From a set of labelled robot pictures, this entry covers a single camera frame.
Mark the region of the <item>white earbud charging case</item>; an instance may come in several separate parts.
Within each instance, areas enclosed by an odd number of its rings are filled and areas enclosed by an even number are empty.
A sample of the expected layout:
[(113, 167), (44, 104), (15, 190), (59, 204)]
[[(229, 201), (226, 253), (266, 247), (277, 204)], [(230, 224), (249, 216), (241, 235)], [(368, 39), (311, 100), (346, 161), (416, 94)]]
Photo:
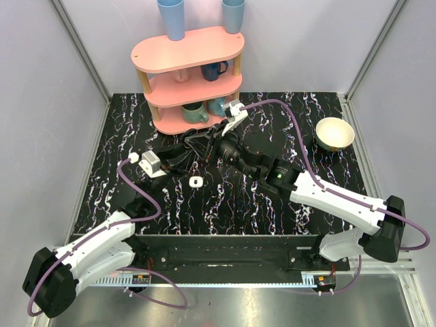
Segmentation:
[(204, 184), (204, 179), (201, 176), (192, 176), (189, 178), (189, 186), (194, 189), (201, 188)]

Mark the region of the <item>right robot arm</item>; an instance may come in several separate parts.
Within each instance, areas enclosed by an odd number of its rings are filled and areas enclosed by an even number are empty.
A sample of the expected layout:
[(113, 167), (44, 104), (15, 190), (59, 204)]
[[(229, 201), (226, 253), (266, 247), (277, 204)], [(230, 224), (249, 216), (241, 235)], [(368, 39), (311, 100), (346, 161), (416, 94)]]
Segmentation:
[(257, 181), (264, 191), (353, 225), (346, 232), (318, 236), (309, 253), (315, 269), (324, 270), (340, 259), (362, 254), (387, 263), (398, 260), (405, 224), (393, 214), (403, 215), (402, 199), (370, 198), (328, 183), (307, 169), (251, 150), (234, 131), (194, 133), (183, 137), (183, 143), (204, 161), (221, 158)]

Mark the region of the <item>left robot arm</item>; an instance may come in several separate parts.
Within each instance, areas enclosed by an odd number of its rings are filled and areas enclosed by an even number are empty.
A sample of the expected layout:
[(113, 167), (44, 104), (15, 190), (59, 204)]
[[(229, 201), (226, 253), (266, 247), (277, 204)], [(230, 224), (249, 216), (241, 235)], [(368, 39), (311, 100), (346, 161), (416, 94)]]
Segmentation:
[(28, 315), (59, 316), (79, 293), (114, 271), (134, 272), (124, 285), (131, 292), (151, 282), (169, 252), (149, 246), (136, 234), (141, 225), (161, 216), (156, 195), (173, 176), (185, 176), (196, 156), (184, 144), (130, 153), (117, 167), (116, 209), (109, 218), (71, 243), (44, 247), (33, 256), (22, 285), (29, 296)]

